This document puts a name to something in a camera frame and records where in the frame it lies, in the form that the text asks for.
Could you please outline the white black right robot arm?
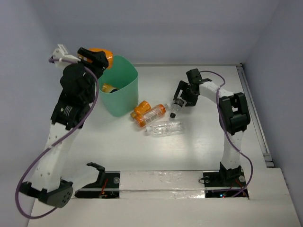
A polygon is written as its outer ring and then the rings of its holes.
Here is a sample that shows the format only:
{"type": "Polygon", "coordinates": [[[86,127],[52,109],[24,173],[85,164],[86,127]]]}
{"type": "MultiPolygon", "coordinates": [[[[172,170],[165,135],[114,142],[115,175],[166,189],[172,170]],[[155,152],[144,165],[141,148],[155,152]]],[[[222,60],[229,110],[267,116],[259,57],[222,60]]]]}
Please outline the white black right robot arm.
{"type": "Polygon", "coordinates": [[[203,96],[214,102],[219,114],[219,124],[224,132],[223,157],[216,180],[222,185],[230,185],[241,175],[240,152],[243,134],[250,124],[250,113],[247,100],[242,92],[233,93],[216,85],[211,79],[202,78],[201,73],[218,73],[199,69],[186,72],[188,81],[180,81],[173,97],[170,118],[184,106],[193,107],[198,98],[203,96]]]}

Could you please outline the clear bottle blue white cap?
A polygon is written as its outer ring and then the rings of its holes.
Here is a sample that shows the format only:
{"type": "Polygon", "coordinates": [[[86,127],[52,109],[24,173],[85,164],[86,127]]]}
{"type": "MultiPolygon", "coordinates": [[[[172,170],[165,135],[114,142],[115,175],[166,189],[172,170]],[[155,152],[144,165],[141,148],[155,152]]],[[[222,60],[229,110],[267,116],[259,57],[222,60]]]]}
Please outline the clear bottle blue white cap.
{"type": "Polygon", "coordinates": [[[184,123],[178,120],[155,122],[145,127],[145,133],[155,137],[182,134],[184,131],[184,123]]]}

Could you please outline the clear bottle orange flower label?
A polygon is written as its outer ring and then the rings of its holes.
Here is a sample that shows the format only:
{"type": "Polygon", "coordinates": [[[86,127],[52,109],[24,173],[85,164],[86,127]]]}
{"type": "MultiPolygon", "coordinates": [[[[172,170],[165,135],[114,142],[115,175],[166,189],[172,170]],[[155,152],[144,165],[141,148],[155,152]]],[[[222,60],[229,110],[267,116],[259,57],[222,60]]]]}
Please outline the clear bottle orange flower label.
{"type": "Polygon", "coordinates": [[[170,109],[170,104],[159,104],[146,113],[135,117],[135,122],[139,128],[145,127],[151,122],[163,117],[170,109]]]}

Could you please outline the clear bottle black cap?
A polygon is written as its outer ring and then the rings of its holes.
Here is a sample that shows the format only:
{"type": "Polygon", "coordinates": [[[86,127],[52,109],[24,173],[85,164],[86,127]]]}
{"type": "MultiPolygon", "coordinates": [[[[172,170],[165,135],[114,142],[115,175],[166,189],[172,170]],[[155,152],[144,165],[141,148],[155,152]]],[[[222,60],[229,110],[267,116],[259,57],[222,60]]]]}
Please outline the clear bottle black cap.
{"type": "Polygon", "coordinates": [[[178,111],[183,107],[183,105],[184,105],[184,101],[180,98],[176,98],[170,106],[170,115],[169,115],[169,117],[171,119],[175,119],[178,111]]]}

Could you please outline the small orange juice bottle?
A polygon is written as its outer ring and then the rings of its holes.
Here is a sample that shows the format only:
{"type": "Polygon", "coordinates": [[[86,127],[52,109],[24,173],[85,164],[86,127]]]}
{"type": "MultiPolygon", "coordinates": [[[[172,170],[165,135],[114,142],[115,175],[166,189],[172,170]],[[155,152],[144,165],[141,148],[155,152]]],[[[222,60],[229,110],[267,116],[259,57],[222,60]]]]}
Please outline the small orange juice bottle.
{"type": "Polygon", "coordinates": [[[106,50],[106,49],[101,49],[101,48],[89,48],[90,51],[92,52],[103,52],[104,56],[103,59],[106,59],[108,62],[108,67],[107,69],[111,69],[113,66],[113,52],[106,50]]]}

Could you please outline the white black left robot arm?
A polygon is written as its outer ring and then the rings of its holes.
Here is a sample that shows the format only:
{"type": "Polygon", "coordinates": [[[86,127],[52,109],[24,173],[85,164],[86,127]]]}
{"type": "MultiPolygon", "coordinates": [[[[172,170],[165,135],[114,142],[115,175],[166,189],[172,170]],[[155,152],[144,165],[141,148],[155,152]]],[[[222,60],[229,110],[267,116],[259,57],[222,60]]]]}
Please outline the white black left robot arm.
{"type": "Polygon", "coordinates": [[[21,179],[15,192],[38,199],[54,208],[64,207],[74,191],[73,182],[62,178],[62,170],[71,145],[95,107],[99,93],[98,79],[112,67],[113,53],[99,48],[79,48],[71,55],[60,44],[49,59],[62,68],[62,91],[51,116],[45,149],[33,164],[30,180],[21,179]]]}

